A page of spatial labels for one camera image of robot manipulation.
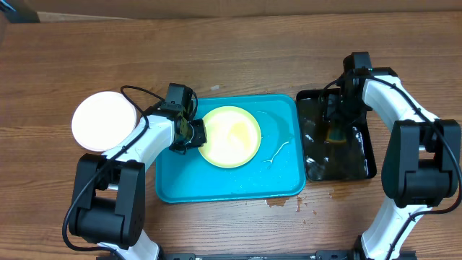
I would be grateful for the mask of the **green yellow sponge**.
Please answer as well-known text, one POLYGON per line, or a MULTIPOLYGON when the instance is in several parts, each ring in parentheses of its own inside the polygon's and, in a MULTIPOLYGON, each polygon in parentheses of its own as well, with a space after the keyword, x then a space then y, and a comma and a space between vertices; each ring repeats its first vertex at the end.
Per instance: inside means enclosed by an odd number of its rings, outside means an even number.
POLYGON ((329 143, 344 143, 347 140, 344 127, 341 124, 331 124, 328 127, 326 141, 329 143))

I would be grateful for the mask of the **yellow plate with smear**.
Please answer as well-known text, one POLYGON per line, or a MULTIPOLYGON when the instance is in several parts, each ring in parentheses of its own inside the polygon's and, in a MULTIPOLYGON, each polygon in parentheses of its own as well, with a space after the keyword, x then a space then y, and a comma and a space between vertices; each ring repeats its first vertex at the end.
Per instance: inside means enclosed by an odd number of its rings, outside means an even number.
POLYGON ((201 156, 219 168, 237 168, 253 159, 261 145, 261 128, 252 114, 236 106, 222 106, 204 117, 206 143, 201 156))

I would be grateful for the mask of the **white plate with red smear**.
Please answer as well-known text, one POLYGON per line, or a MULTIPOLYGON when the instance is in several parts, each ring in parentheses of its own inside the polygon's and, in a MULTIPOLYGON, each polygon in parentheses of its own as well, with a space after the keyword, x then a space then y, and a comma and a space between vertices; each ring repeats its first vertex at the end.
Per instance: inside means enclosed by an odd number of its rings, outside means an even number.
POLYGON ((71 132, 87 150, 104 152, 120 144, 135 128, 135 107, 118 92, 98 92, 74 111, 71 132))

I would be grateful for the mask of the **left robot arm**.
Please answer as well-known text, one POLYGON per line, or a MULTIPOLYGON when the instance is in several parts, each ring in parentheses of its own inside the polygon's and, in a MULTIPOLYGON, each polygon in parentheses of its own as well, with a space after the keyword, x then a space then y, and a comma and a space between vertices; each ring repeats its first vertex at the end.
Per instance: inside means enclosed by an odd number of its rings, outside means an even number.
POLYGON ((171 83, 166 97, 140 112, 139 125, 116 147, 77 163, 62 238, 73 251, 107 251, 109 259, 162 259, 144 231, 146 171, 165 149, 184 155, 206 143, 196 93, 171 83))

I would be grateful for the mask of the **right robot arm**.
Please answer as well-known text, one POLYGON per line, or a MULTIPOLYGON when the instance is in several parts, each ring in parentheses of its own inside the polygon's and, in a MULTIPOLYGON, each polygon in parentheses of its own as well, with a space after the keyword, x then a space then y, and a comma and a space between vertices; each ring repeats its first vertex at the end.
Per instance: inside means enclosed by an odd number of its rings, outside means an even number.
POLYGON ((373 67, 367 52, 343 60, 321 93, 328 142, 344 141, 347 129, 375 111, 391 137, 381 170, 385 200, 371 226, 358 237, 351 259, 404 259, 401 246, 425 215, 443 215, 461 204, 461 126, 430 113, 404 89, 390 67, 373 67))

